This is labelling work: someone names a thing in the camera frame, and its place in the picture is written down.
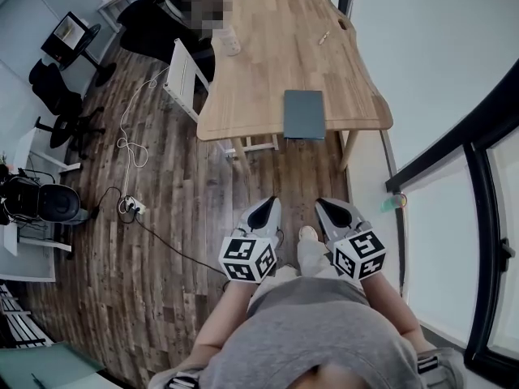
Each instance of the gray notebook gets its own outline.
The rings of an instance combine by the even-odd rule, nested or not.
[[[324,139],[323,93],[321,91],[285,91],[286,139]]]

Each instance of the power strip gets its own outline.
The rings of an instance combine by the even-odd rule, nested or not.
[[[139,209],[137,213],[143,215],[146,212],[146,207],[133,196],[128,196],[125,203],[126,209]]]

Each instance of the black device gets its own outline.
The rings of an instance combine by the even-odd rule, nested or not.
[[[41,50],[62,65],[72,63],[77,57],[75,49],[88,33],[84,23],[69,11],[50,33]]]

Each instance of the wooden floor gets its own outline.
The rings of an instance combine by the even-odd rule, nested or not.
[[[105,106],[97,125],[106,134],[92,139],[84,168],[62,180],[77,189],[89,209],[107,187],[122,187],[127,152],[116,147],[120,117],[135,90],[165,67],[122,49],[112,58],[118,63],[114,77],[86,100],[87,112]],[[285,236],[278,254],[297,266],[299,228],[310,224],[318,230],[315,199],[346,199],[345,176],[337,169],[338,137],[280,139],[279,152],[247,153],[251,176],[246,180],[237,162],[196,138],[195,123],[161,89],[164,77],[158,80],[155,89],[145,87],[136,97],[125,122],[130,138],[149,150],[147,165],[130,170],[130,194],[148,208],[143,223],[177,250],[218,267],[222,238],[241,212],[277,195]],[[22,291],[24,304],[55,340],[69,341],[113,376],[145,387],[150,376],[189,353],[225,277],[181,258],[138,224],[121,222],[117,198],[110,191],[97,220],[74,228],[72,260],[56,251],[56,283],[27,284]]]

